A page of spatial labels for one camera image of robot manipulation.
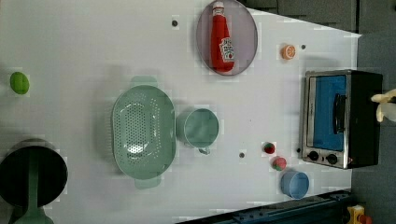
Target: toaster oven knob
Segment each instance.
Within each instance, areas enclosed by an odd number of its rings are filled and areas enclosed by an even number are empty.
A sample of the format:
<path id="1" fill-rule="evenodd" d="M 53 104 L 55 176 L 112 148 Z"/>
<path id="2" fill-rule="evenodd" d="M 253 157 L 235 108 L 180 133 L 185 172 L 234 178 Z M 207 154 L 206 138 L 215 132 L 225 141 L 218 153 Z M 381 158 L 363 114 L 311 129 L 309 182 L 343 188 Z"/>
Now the toaster oven knob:
<path id="1" fill-rule="evenodd" d="M 329 162 L 329 164 L 334 165 L 337 163 L 337 157 L 334 154 L 330 154 L 328 157 L 326 157 L 326 160 Z"/>
<path id="2" fill-rule="evenodd" d="M 311 151 L 308 154 L 309 159 L 311 159 L 312 161 L 317 161 L 319 158 L 319 154 L 316 151 Z"/>

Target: white table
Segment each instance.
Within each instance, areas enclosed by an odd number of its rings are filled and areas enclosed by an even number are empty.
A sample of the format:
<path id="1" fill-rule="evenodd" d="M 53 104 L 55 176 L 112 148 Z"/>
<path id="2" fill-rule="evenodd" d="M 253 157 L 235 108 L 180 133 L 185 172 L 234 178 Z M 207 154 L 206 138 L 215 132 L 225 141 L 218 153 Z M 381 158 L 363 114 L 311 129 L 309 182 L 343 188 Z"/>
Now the white table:
<path id="1" fill-rule="evenodd" d="M 351 171 L 304 162 L 296 148 L 305 71 L 355 68 L 359 36 L 251 10 L 259 29 L 255 61 L 241 75 L 221 77 L 194 45 L 209 2 L 2 1 L 0 156 L 30 137 L 59 149 L 69 178 L 45 206 L 55 223 L 172 223 L 288 201 L 278 187 L 282 173 L 270 166 L 274 156 L 262 154 L 266 141 L 276 142 L 289 168 L 308 174 L 306 196 L 351 187 Z M 179 29 L 171 26 L 173 15 Z M 298 47 L 289 62 L 278 54 L 284 43 Z M 14 71 L 30 78 L 25 96 L 8 85 Z M 112 155 L 111 109 L 136 75 L 158 78 L 177 114 L 201 105 L 221 120 L 210 156 L 178 143 L 154 189 L 136 189 Z M 5 209 L 2 222 L 9 219 Z"/>

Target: toaster oven door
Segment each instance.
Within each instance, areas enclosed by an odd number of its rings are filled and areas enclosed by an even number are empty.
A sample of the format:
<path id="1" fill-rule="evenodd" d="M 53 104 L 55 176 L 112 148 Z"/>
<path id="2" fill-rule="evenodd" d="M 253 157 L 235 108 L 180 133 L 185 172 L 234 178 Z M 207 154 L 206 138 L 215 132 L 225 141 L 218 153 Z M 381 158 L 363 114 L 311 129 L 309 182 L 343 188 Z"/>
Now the toaster oven door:
<path id="1" fill-rule="evenodd" d="M 307 145 L 334 151 L 344 149 L 346 76 L 309 80 Z"/>

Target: colander handle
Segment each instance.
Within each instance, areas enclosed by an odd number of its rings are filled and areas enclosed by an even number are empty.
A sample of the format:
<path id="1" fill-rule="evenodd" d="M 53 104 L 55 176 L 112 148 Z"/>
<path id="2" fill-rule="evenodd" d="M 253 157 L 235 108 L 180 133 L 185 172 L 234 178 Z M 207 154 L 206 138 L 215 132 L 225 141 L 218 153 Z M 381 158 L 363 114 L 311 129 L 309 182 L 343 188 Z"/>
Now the colander handle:
<path id="1" fill-rule="evenodd" d="M 132 78 L 132 87 L 136 86 L 153 86 L 158 87 L 158 82 L 155 77 L 150 76 L 136 76 Z"/>
<path id="2" fill-rule="evenodd" d="M 160 184 L 161 184 L 160 175 L 146 180 L 139 180 L 139 179 L 134 180 L 134 186 L 137 189 L 151 189 L 159 186 Z"/>
<path id="3" fill-rule="evenodd" d="M 209 155 L 210 154 L 210 149 L 208 147 L 198 148 L 198 149 L 199 149 L 199 152 L 201 152 L 202 154 L 205 154 L 205 155 Z"/>

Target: small red ball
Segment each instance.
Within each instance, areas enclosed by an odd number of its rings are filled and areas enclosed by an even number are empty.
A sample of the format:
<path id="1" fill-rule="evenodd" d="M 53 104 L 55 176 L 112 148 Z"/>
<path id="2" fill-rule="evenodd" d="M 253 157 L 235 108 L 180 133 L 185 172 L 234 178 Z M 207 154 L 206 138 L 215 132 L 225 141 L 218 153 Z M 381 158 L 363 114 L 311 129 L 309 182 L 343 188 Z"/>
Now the small red ball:
<path id="1" fill-rule="evenodd" d="M 264 151 L 268 154 L 273 154 L 275 152 L 275 146 L 272 143 L 267 143 L 264 146 Z"/>
<path id="2" fill-rule="evenodd" d="M 283 171 L 286 168 L 286 164 L 285 158 L 279 157 L 274 161 L 273 167 L 278 171 Z"/>

